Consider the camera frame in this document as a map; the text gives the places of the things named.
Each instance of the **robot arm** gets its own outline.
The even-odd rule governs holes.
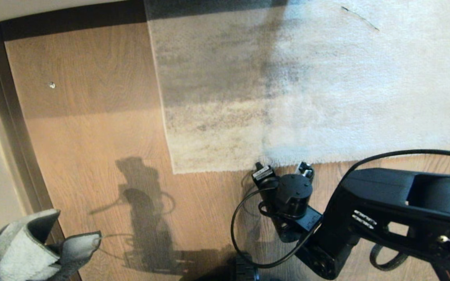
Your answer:
[[[343,177],[321,215],[307,205],[314,176],[309,165],[302,163],[295,174],[279,177],[272,167],[257,164],[253,180],[263,199],[259,210],[272,219],[283,242],[300,240],[296,257],[325,279],[339,275],[364,238],[400,252],[395,265],[380,269],[393,269],[414,256],[430,262],[441,281],[450,281],[450,175],[355,168]],[[389,231],[391,222],[408,226],[407,235]],[[371,253],[373,265],[377,252]]]

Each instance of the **white rug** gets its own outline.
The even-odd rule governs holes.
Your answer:
[[[450,149],[449,1],[286,2],[148,1],[175,173]]]

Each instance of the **wooden floor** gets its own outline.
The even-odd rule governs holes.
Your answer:
[[[172,174],[147,23],[12,39],[6,47],[64,234],[105,236],[80,270],[83,280],[193,280],[225,265],[234,253],[230,217],[251,187],[243,180],[248,171]],[[323,212],[350,164],[315,165],[315,209]],[[450,158],[433,156],[373,165],[450,173]],[[293,244],[279,242],[256,204],[247,205],[236,231],[256,260],[273,261]],[[436,280],[430,265],[415,258],[392,272],[374,269],[371,247],[361,241],[354,248],[339,280]],[[261,275],[320,280],[296,258]]]

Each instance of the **white shaggy rug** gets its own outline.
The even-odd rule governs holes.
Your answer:
[[[146,7],[175,173],[450,149],[450,1]]]

